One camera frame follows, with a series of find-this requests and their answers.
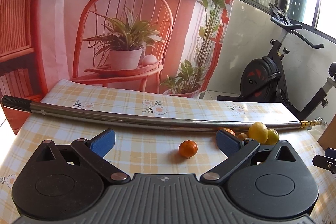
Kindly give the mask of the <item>orange tangerine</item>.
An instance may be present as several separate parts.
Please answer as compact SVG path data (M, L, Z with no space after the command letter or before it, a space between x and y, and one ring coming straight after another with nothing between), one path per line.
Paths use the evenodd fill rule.
M179 145L178 152L182 157L189 159L197 154L198 145L192 140L183 141Z
M223 132L226 131L226 132L230 133L231 135L236 136L235 132L233 130L229 129L229 128L221 128L220 130L223 131Z

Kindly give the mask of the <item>yellow lemon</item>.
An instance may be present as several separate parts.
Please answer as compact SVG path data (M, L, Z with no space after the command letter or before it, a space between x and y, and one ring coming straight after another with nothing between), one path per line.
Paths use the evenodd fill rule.
M255 122L248 129L248 137L265 144L268 139L268 128L261 122Z

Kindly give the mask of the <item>green yellow apple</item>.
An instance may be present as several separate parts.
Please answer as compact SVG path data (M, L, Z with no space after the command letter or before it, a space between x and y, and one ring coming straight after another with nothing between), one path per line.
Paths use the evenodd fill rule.
M266 145L275 145L279 141L280 137L275 129L268 130L268 139L266 140Z

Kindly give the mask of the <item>orange tangerine front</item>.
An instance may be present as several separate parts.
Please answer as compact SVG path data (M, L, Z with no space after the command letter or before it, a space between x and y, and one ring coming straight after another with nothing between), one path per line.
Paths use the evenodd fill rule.
M182 157L189 159L197 154L198 145L192 140L183 141L179 145L178 152Z

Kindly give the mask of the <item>wooden board right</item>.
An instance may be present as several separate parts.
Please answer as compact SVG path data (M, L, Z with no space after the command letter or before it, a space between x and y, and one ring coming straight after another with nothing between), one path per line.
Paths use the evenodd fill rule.
M335 125L329 124L326 130L318 139L319 145L326 150L327 148L336 149L336 129Z

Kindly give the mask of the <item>plaid floral tablecloth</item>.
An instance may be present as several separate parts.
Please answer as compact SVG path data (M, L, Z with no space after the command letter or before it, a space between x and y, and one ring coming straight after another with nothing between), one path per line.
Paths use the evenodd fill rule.
M214 121L290 122L294 115L280 103L230 103L198 100L129 90L102 88L60 80L43 98L44 103L151 117ZM82 123L31 114L10 145L1 165L1 223L12 223L19 216L11 189L27 160L45 139L69 144L78 138L90 139L105 130L104 125ZM214 133L168 132L115 127L116 145L106 160L128 174L194 173L203 174L225 160L217 148ZM312 160L323 154L314 136L306 130L285 131L287 140L305 162L319 187L319 198L311 214L316 223L335 223L335 176L317 168ZM179 155L179 145L192 140L198 145L195 156Z

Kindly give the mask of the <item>black exercise bike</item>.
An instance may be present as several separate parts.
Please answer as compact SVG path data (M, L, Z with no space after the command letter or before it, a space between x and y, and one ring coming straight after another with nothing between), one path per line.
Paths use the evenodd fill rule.
M335 87L335 63L329 67L329 77L326 83L321 87L313 98L306 104L302 110L298 110L288 98L288 89L286 85L285 71L282 60L290 50L283 48L283 41L287 34L294 34L314 50L324 48L323 44L313 44L298 30L302 29L301 24L294 24L285 12L270 3L270 20L281 27L282 33L280 39L272 39L270 44L272 48L269 53L260 58L254 59L245 67L240 80L240 95L217 96L219 101L231 102L260 102L260 103L282 103L299 120L305 120L318 107L326 107L329 101L326 99L331 88Z

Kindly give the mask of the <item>steel telescopic pole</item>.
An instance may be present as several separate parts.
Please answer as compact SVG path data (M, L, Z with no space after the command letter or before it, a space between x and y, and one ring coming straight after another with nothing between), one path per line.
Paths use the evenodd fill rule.
M5 108L44 117L55 117L77 122L88 122L106 126L119 126L129 128L142 128L163 131L197 131L216 132L221 128L247 131L253 122L214 121L182 118L151 117L147 115L130 115L108 113L96 110L84 110L74 107L51 105L13 96L3 96L1 105Z

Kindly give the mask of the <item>printed room backdrop cloth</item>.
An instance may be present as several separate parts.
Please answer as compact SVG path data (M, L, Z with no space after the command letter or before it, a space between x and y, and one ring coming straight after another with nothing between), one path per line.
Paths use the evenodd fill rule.
M40 101L61 79L195 98L234 0L1 0L1 95Z

